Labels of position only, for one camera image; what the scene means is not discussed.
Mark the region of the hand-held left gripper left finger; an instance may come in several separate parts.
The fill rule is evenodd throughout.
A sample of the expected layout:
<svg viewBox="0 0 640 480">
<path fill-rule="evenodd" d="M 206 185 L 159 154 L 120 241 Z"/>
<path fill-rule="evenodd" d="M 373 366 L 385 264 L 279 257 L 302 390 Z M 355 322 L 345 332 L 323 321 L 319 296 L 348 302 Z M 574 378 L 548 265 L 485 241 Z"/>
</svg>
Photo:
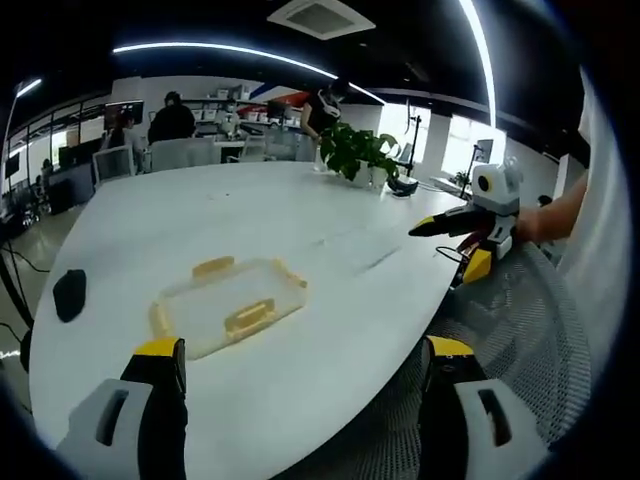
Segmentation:
<svg viewBox="0 0 640 480">
<path fill-rule="evenodd" d="M 185 340 L 163 337 L 74 408 L 56 454 L 81 479 L 184 479 L 187 424 Z"/>
</svg>

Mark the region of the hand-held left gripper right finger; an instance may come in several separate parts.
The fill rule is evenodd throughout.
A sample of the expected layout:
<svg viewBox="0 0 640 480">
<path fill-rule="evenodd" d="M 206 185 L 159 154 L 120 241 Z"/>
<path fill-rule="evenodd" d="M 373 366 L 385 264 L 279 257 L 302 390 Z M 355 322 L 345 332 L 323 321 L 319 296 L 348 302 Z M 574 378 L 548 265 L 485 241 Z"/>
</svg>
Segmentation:
<svg viewBox="0 0 640 480">
<path fill-rule="evenodd" d="M 526 479 L 548 449 L 526 404 L 461 341 L 428 335 L 420 479 Z"/>
</svg>

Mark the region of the person's right hand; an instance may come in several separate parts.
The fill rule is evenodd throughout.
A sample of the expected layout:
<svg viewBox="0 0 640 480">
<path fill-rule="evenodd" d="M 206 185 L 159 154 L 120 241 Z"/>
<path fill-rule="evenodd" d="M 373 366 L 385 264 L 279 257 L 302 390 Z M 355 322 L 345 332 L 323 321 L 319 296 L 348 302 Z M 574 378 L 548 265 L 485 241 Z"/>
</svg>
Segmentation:
<svg viewBox="0 0 640 480">
<path fill-rule="evenodd" d="M 522 208 L 516 219 L 515 238 L 521 242 L 540 244 L 546 241 L 545 209 L 543 207 Z"/>
</svg>

